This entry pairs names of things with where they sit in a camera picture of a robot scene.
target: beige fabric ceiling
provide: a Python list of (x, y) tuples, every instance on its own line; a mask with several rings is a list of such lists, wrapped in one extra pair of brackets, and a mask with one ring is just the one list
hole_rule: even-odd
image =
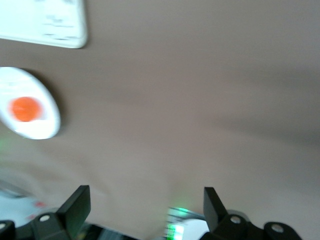
[(0, 66), (49, 86), (62, 129), (0, 124), (0, 179), (57, 207), (89, 184), (89, 220), (160, 236), (168, 207), (202, 212), (203, 188), (254, 224), (319, 239), (320, 3), (87, 1), (89, 41), (0, 40)]

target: green led light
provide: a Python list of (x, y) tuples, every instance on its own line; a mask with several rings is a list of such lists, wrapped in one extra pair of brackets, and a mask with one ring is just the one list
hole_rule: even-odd
[(182, 240), (185, 228), (180, 225), (168, 224), (167, 240)]
[(185, 212), (185, 213), (187, 213), (187, 212), (189, 211), (188, 209), (181, 208), (181, 207), (179, 207), (178, 209), (179, 209), (179, 211), (181, 211), (181, 212)]

